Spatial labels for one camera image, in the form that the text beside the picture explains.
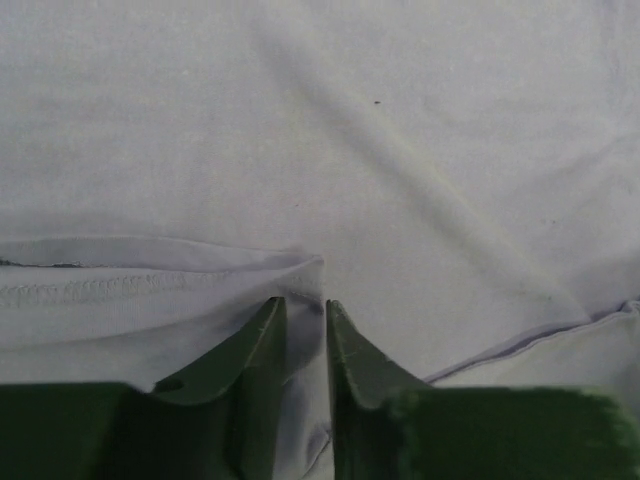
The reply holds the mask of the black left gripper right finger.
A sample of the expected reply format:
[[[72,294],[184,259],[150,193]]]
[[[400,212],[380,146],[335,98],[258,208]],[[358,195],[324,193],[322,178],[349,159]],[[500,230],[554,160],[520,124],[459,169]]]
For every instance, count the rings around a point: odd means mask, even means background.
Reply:
[[[438,388],[326,304],[338,479],[635,479],[639,429],[583,388]]]

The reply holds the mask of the purple t shirt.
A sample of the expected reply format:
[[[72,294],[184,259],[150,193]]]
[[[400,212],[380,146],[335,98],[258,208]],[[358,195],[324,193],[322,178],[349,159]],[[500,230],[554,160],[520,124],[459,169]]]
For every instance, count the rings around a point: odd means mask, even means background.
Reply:
[[[269,479],[338,479],[328,301],[639,429],[638,3],[3,2],[1,389],[150,392],[272,298]]]

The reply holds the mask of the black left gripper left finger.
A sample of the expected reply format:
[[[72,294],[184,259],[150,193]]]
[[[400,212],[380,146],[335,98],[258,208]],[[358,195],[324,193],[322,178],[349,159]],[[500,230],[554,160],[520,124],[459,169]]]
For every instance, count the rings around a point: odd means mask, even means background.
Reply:
[[[5,479],[269,479],[286,363],[286,305],[159,381],[5,385]]]

